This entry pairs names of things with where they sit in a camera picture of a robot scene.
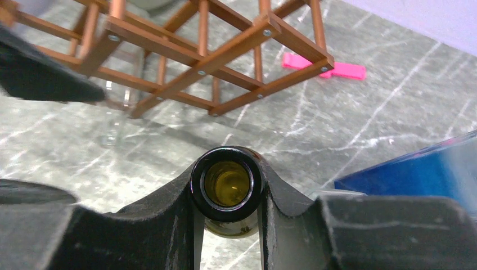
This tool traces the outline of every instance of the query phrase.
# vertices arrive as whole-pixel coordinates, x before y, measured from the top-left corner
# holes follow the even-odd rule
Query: screw
[[[109,38],[110,41],[114,41],[114,42],[119,41],[119,38],[115,35],[108,35],[107,37]]]

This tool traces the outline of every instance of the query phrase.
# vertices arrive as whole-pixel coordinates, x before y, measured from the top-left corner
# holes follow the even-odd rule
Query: pink plastic piece
[[[311,62],[299,55],[293,55],[289,52],[283,54],[282,66],[284,68],[303,69],[309,65],[311,65]],[[322,78],[329,78],[332,75],[355,80],[364,80],[366,78],[366,67],[335,62],[335,68],[333,70],[322,73],[319,76]]]

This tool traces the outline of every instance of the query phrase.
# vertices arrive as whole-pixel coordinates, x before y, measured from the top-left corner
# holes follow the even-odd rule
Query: bottle mouth
[[[245,219],[257,209],[262,189],[256,157],[239,147],[210,150],[197,160],[191,173],[194,202],[213,221]]]
[[[246,201],[253,186],[249,169],[235,161],[213,164],[202,182],[206,197],[224,208],[234,208]]]

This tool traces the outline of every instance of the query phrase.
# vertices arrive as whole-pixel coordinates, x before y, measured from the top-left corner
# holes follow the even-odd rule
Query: gray marble surface
[[[225,2],[250,19],[257,14],[251,12],[257,1]],[[58,0],[42,17],[71,27],[80,8]],[[151,19],[162,23],[174,9]],[[56,185],[77,194],[82,204],[109,212],[161,187],[208,149],[243,145],[261,152],[284,180],[313,197],[336,177],[477,127],[475,57],[338,0],[323,1],[322,12],[329,52],[337,61],[365,65],[366,80],[313,78],[218,118],[167,101],[143,119],[127,120],[123,143],[114,148],[98,144],[103,107],[0,96],[0,177]],[[211,20],[211,49],[238,33]],[[313,38],[308,8],[286,21]],[[179,34],[194,41],[196,22]],[[36,31],[23,35],[62,52],[68,48]],[[268,42],[263,51],[267,81],[290,72],[281,67],[288,49]],[[148,59],[146,79],[155,80],[157,58]],[[248,54],[229,66],[252,74],[252,62]],[[169,67],[169,79],[184,70],[172,62]],[[222,88],[228,98],[245,92],[226,83]],[[205,79],[187,91],[208,98],[209,89]],[[201,269],[260,269],[259,259],[257,235],[205,235]]]

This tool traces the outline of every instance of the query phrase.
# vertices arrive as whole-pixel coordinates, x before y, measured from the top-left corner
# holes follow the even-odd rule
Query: lavender wall
[[[476,0],[344,0],[477,56]]]

